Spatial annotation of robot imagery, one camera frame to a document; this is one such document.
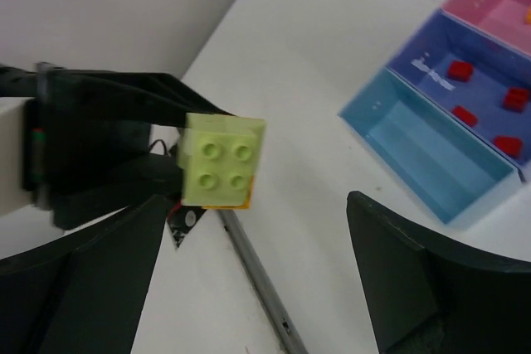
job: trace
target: plastic container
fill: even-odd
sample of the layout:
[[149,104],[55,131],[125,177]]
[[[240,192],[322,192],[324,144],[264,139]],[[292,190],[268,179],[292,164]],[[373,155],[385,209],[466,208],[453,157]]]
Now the plastic container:
[[521,187],[510,162],[387,69],[340,116],[444,223],[478,221]]
[[[470,81],[446,76],[452,61],[474,66]],[[531,178],[531,104],[521,113],[503,107],[510,87],[531,90],[531,58],[436,12],[391,60],[389,69],[449,113],[457,106],[470,111],[478,123],[467,128],[499,153],[496,137],[521,139],[519,157],[507,158]]]
[[531,0],[448,0],[443,9],[473,27],[531,54]]

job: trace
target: pink bin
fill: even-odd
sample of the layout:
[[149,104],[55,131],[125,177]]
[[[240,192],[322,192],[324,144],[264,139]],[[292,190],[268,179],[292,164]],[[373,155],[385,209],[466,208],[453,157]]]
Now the pink bin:
[[448,0],[443,10],[531,55],[531,0]]

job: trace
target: red block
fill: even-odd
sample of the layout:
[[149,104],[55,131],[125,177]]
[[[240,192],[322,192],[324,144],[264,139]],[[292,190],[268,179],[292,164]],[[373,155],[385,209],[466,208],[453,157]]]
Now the red block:
[[504,98],[504,108],[523,112],[529,101],[529,90],[511,87]]
[[524,147],[522,140],[509,136],[496,137],[494,139],[494,145],[512,158],[518,158]]
[[472,114],[468,109],[461,107],[460,105],[457,105],[452,111],[451,111],[457,118],[461,119],[463,122],[468,124],[471,128],[477,125],[478,118]]
[[448,68],[446,75],[453,80],[458,80],[459,82],[468,82],[472,77],[474,72],[474,66],[469,62],[464,61],[453,61]]

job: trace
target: gray metal bar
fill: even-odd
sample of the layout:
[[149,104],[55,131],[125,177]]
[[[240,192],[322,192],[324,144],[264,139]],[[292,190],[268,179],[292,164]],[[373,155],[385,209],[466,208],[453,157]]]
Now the gray metal bar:
[[234,249],[240,257],[243,268],[261,301],[282,348],[287,354],[308,354],[236,213],[234,211],[217,211],[217,213],[222,219]]

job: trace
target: yellow-green toy brick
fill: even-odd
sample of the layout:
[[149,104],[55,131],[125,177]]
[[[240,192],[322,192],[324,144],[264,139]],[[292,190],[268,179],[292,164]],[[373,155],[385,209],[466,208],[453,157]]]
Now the yellow-green toy brick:
[[239,206],[246,201],[266,130],[263,119],[187,114],[179,150],[183,204]]

